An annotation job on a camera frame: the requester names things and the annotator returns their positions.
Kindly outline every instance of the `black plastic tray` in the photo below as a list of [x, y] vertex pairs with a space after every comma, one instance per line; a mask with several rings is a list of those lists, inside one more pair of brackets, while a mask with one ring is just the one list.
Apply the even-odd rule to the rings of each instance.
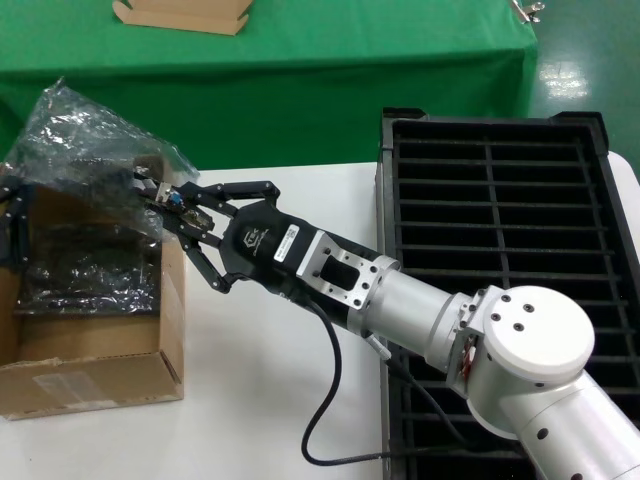
[[[378, 168], [379, 246], [405, 273], [450, 292], [541, 285], [596, 329], [587, 371], [640, 425], [640, 270], [597, 113], [550, 119], [429, 118], [386, 109]], [[443, 375], [397, 346], [414, 376], [470, 438], [494, 441]], [[451, 442], [433, 410], [389, 378], [392, 448]], [[397, 460], [393, 480], [534, 479], [513, 452]]]

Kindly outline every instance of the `silver robot arm segment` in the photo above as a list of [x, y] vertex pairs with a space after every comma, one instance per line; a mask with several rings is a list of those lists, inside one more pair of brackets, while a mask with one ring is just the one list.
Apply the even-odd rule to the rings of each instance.
[[542, 478], [640, 479], [640, 432], [584, 371], [594, 331], [575, 302], [541, 287], [450, 295], [393, 268], [381, 278], [350, 329], [423, 355]]

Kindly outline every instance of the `floor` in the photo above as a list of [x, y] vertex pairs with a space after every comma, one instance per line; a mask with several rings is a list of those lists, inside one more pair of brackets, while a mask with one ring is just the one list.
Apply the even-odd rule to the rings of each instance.
[[546, 0], [530, 115], [599, 111], [640, 175], [640, 1]]

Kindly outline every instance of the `green table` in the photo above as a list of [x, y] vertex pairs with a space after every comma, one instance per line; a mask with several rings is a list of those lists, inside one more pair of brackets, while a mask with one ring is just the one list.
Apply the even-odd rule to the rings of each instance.
[[60, 75], [206, 169], [371, 161], [383, 106], [526, 115], [535, 71], [507, 0], [255, 0], [237, 37], [123, 25], [110, 0], [0, 8], [0, 158]]

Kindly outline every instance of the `black cable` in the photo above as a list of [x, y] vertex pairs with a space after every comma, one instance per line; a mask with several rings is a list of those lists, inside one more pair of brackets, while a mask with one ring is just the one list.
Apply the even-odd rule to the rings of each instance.
[[307, 425], [307, 428], [304, 431], [304, 435], [302, 436], [302, 445], [301, 445], [302, 456], [305, 458], [305, 460], [307, 460], [307, 462], [320, 467], [333, 467], [336, 465], [346, 465], [349, 463], [366, 462], [369, 460], [379, 460], [382, 458], [401, 458], [406, 456], [429, 455], [429, 454], [434, 454], [438, 452], [456, 450], [456, 449], [459, 449], [460, 447], [467, 448], [467, 446], [471, 446], [471, 444], [453, 426], [453, 424], [451, 423], [449, 418], [447, 418], [446, 414], [442, 411], [442, 409], [440, 408], [438, 403], [435, 401], [435, 399], [431, 395], [429, 395], [429, 393], [413, 378], [413, 376], [407, 371], [407, 369], [401, 363], [397, 361], [392, 361], [390, 362], [391, 365], [389, 365], [389, 363], [387, 363], [387, 365], [389, 365], [390, 368], [393, 368], [393, 369], [399, 368], [399, 372], [402, 372], [403, 378], [407, 378], [407, 379], [410, 378], [411, 379], [410, 383], [414, 387], [416, 387], [418, 391], [420, 391], [423, 394], [423, 396], [425, 396], [426, 394], [425, 398], [428, 399], [429, 403], [432, 403], [432, 405], [434, 405], [434, 408], [436, 408], [436, 412], [443, 419], [443, 421], [451, 431], [452, 435], [454, 436], [454, 438], [456, 438], [456, 440], [460, 443], [460, 445], [445, 445], [445, 446], [438, 446], [438, 447], [414, 448], [414, 449], [402, 450], [398, 452], [379, 452], [379, 453], [371, 453], [368, 455], [357, 455], [354, 457], [338, 458], [335, 460], [318, 460], [317, 458], [314, 458], [309, 453], [309, 439], [311, 438], [311, 434], [313, 433], [314, 428], [316, 427], [316, 425], [318, 424], [318, 422], [320, 421], [324, 413], [327, 411], [327, 409], [331, 405], [331, 402], [335, 398], [336, 393], [338, 392], [338, 388], [340, 387], [340, 380], [342, 378], [342, 351], [340, 350], [340, 342], [338, 341], [338, 336], [336, 335], [336, 332], [333, 329], [333, 324], [331, 323], [331, 320], [329, 320], [329, 317], [327, 317], [327, 314], [325, 313], [325, 311], [317, 303], [313, 302], [310, 299], [307, 299], [307, 305], [316, 315], [318, 315], [318, 317], [320, 317], [320, 320], [322, 320], [322, 323], [324, 324], [327, 330], [327, 333], [329, 334], [329, 339], [331, 340], [331, 346], [333, 347], [333, 356], [335, 361], [333, 381], [331, 383], [331, 388], [329, 388], [329, 393], [327, 393], [327, 396], [325, 397], [325, 399], [322, 401], [322, 403], [316, 410], [316, 413], [314, 413], [313, 417], [311, 417], [311, 420], [309, 421], [309, 424]]

